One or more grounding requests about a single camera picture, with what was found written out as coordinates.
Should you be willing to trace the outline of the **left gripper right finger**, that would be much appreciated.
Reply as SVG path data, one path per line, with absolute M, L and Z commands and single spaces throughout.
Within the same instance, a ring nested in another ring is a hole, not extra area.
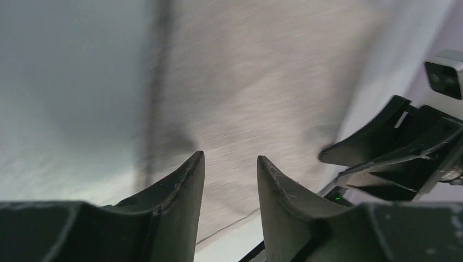
M 462 203 L 345 207 L 257 159 L 268 261 L 462 261 Z

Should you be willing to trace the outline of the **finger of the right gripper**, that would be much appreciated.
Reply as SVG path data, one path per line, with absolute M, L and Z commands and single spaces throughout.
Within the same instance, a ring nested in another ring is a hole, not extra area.
M 366 125 L 349 137 L 321 150 L 318 159 L 325 164 L 352 167 L 385 154 L 395 147 L 396 124 L 407 112 L 410 100 L 394 95 Z
M 443 178 L 456 178 L 462 155 L 462 123 L 440 119 L 404 147 L 339 173 L 339 187 L 386 201 L 414 201 Z

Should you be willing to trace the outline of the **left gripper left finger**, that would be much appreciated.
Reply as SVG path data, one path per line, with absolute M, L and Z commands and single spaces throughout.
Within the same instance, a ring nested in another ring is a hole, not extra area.
M 116 205 L 1 203 L 1 261 L 193 261 L 205 156 Z

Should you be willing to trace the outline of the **grey cloth napkin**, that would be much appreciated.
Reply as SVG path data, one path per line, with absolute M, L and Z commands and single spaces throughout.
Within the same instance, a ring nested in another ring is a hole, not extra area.
M 206 158 L 197 246 L 258 215 L 256 158 L 311 189 L 392 1 L 154 1 L 138 185 Z

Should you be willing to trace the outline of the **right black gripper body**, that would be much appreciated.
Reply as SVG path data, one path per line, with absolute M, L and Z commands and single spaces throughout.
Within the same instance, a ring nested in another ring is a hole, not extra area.
M 462 120 L 430 106 L 408 107 L 396 145 L 413 159 L 401 163 L 401 184 L 462 184 Z

